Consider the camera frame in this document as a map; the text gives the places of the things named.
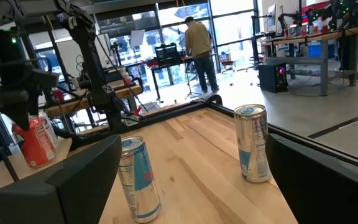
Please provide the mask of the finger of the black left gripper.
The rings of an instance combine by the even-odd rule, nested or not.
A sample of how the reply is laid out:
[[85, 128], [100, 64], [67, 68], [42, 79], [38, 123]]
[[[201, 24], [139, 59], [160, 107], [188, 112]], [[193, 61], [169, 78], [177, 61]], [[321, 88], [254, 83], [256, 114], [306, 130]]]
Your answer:
[[32, 78], [36, 85], [42, 87], [43, 90], [54, 88], [58, 85], [59, 74], [53, 72], [46, 72], [41, 69], [32, 70]]
[[0, 91], [0, 112], [8, 116], [21, 129], [30, 128], [30, 115], [38, 115], [38, 95], [27, 90]]

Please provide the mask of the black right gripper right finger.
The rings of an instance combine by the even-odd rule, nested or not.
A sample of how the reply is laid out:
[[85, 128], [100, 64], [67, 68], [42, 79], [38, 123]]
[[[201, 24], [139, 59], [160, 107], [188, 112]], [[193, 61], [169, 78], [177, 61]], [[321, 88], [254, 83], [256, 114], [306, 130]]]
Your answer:
[[358, 166], [277, 134], [265, 151], [298, 223], [358, 223]]

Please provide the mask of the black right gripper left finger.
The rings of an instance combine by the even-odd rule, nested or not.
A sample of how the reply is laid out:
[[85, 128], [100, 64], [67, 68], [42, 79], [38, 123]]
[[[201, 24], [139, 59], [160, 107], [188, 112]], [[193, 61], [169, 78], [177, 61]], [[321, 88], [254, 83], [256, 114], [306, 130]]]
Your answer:
[[121, 152], [121, 137], [112, 135], [0, 188], [0, 223], [98, 223]]

